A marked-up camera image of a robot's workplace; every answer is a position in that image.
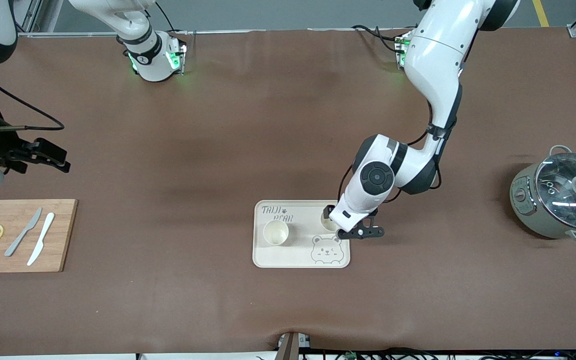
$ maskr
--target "yellow stripe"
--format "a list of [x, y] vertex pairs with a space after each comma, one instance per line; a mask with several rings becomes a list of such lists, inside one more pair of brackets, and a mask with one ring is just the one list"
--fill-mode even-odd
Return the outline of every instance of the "yellow stripe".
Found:
[[534, 11], [537, 12], [537, 18], [539, 18], [539, 24], [541, 27], [550, 27], [548, 18], [546, 17], [546, 12], [544, 11], [544, 5], [542, 5], [542, 0], [532, 0], [532, 4], [534, 5]]

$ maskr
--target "pot control panel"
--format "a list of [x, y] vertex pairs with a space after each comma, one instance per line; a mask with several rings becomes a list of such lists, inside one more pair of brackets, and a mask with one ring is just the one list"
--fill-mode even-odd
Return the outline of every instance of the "pot control panel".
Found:
[[520, 214], [530, 216], [537, 212], [537, 203], [530, 191], [530, 176], [517, 178], [512, 183], [510, 198], [512, 205]]

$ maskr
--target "bear drawing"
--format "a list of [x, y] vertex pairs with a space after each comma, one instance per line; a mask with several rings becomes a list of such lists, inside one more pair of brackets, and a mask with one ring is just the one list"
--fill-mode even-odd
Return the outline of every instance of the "bear drawing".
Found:
[[315, 261], [315, 264], [333, 264], [337, 262], [341, 264], [344, 259], [344, 251], [341, 248], [341, 240], [334, 236], [332, 239], [325, 239], [321, 236], [312, 238], [312, 252], [310, 256]]

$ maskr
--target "pot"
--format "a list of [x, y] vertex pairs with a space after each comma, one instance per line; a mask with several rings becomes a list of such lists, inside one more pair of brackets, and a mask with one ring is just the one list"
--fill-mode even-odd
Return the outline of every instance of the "pot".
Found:
[[522, 223], [552, 239], [576, 240], [576, 153], [564, 145], [520, 171], [510, 186], [510, 203]]

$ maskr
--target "gray knife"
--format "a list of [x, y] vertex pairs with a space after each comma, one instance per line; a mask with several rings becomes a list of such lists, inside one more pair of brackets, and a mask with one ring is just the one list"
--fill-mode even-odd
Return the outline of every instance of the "gray knife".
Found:
[[17, 247], [19, 246], [19, 243], [21, 243], [21, 240], [25, 237], [28, 231], [32, 230], [32, 228], [34, 228], [35, 225], [37, 225], [37, 222], [39, 221], [39, 217], [41, 215], [42, 215], [42, 208], [40, 207], [37, 209], [37, 212], [34, 213], [34, 216], [32, 217], [32, 219], [30, 219], [30, 222], [28, 223], [28, 225], [25, 226], [21, 234], [19, 234], [19, 236], [16, 237], [16, 239], [14, 240], [14, 242], [10, 244], [10, 246], [6, 249], [4, 256], [12, 256], [15, 253], [15, 250], [17, 250]]

